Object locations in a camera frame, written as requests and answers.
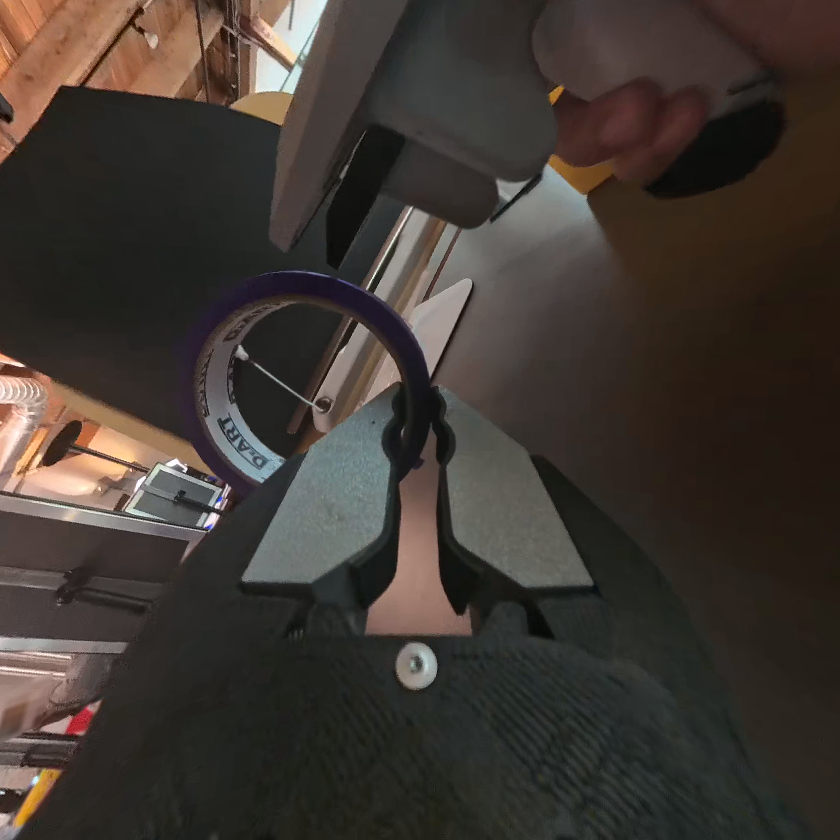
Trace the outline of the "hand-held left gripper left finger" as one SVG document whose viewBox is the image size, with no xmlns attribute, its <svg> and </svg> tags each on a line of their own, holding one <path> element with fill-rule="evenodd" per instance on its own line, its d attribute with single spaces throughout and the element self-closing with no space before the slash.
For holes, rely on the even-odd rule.
<svg viewBox="0 0 840 840">
<path fill-rule="evenodd" d="M 391 385 L 310 447 L 243 573 L 245 593 L 349 611 L 384 593 L 396 572 L 401 397 Z"/>
</svg>

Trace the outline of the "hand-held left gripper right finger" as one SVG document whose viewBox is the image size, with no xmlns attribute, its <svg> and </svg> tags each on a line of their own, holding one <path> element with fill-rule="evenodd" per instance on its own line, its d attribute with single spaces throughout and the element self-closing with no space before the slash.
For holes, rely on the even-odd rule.
<svg viewBox="0 0 840 840">
<path fill-rule="evenodd" d="M 529 452 L 450 390 L 435 391 L 438 569 L 455 612 L 593 592 Z"/>
</svg>

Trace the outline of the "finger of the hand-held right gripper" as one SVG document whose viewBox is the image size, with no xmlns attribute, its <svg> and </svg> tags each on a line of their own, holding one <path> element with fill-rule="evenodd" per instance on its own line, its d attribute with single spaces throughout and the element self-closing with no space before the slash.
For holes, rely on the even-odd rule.
<svg viewBox="0 0 840 840">
<path fill-rule="evenodd" d="M 327 2 L 280 131 L 269 237 L 291 251 L 322 206 L 341 267 L 378 196 L 421 204 L 419 148 L 372 111 L 387 50 L 415 2 Z"/>
<path fill-rule="evenodd" d="M 532 53 L 546 2 L 409 2 L 364 96 L 404 145 L 384 193 L 460 228 L 496 211 L 497 184 L 543 171 L 557 129 Z"/>
</svg>

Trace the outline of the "purple tape roll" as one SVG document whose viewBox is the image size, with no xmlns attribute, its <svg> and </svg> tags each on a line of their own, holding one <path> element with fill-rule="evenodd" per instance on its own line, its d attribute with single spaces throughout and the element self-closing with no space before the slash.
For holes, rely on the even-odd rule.
<svg viewBox="0 0 840 840">
<path fill-rule="evenodd" d="M 286 461 L 248 426 L 233 385 L 236 346 L 270 314 L 291 305 L 342 313 L 365 326 L 396 363 L 401 397 L 393 410 L 402 436 L 389 433 L 386 453 L 397 480 L 415 467 L 432 423 L 433 387 L 413 331 L 375 294 L 344 280 L 309 271 L 282 270 L 246 281 L 214 303 L 187 341 L 183 415 L 188 439 L 210 472 L 241 495 L 266 481 Z"/>
</svg>

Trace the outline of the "person's right hand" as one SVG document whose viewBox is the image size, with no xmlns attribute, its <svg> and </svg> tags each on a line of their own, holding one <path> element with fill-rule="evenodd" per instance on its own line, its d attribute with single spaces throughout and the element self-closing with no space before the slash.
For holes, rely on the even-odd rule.
<svg viewBox="0 0 840 840">
<path fill-rule="evenodd" d="M 784 81 L 831 74 L 839 62 L 838 1 L 699 1 L 700 14 Z M 708 121 L 707 95 L 672 93 L 638 78 L 587 102 L 569 92 L 553 105 L 554 152 L 565 163 L 611 163 L 615 178 L 646 185 L 691 145 Z"/>
</svg>

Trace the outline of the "black wood-edged display panel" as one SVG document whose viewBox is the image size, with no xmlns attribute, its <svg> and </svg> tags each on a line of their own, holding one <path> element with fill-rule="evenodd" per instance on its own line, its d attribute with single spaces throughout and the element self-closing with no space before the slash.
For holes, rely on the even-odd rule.
<svg viewBox="0 0 840 840">
<path fill-rule="evenodd" d="M 326 207 L 270 242 L 280 127 L 204 102 L 61 87 L 2 163 L 2 352 L 192 444 L 203 325 L 249 279 L 305 270 L 364 284 L 403 205 L 376 200 L 339 269 Z"/>
</svg>

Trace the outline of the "grey cabinet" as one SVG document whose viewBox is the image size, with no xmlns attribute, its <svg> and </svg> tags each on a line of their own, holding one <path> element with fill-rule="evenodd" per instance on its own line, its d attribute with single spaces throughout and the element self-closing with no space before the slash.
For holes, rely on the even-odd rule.
<svg viewBox="0 0 840 840">
<path fill-rule="evenodd" d="M 2 653 L 119 655 L 206 535 L 2 492 Z"/>
</svg>

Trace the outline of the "black floor lamp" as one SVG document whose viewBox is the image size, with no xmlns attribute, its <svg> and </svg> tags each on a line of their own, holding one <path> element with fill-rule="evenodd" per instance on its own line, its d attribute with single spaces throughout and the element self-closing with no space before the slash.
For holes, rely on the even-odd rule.
<svg viewBox="0 0 840 840">
<path fill-rule="evenodd" d="M 150 468 L 135 461 L 129 462 L 122 458 L 108 455 L 98 450 L 80 445 L 77 441 L 82 432 L 82 421 L 73 420 L 67 423 L 52 439 L 51 443 L 42 455 L 39 464 L 43 467 L 51 467 L 71 455 L 87 455 L 98 460 L 106 461 L 112 465 L 140 472 L 144 475 L 150 473 Z"/>
</svg>

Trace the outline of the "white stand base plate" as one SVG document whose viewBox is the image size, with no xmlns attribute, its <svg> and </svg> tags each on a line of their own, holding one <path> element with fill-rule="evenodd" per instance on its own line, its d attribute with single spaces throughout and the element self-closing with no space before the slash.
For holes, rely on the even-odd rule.
<svg viewBox="0 0 840 840">
<path fill-rule="evenodd" d="M 462 279 L 411 312 L 407 325 L 421 347 L 430 375 L 442 360 L 473 290 L 473 281 Z M 327 434 L 401 379 L 396 362 L 381 342 L 357 325 L 318 390 L 316 403 L 324 410 L 312 410 L 313 425 Z"/>
</svg>

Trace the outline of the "silver air duct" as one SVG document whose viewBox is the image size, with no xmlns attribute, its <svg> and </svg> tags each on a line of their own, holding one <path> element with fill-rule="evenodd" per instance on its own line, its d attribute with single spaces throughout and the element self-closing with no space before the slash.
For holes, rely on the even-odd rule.
<svg viewBox="0 0 840 840">
<path fill-rule="evenodd" d="M 12 479 L 48 403 L 48 390 L 35 378 L 1 376 L 1 404 L 11 408 L 1 429 L 1 490 Z"/>
</svg>

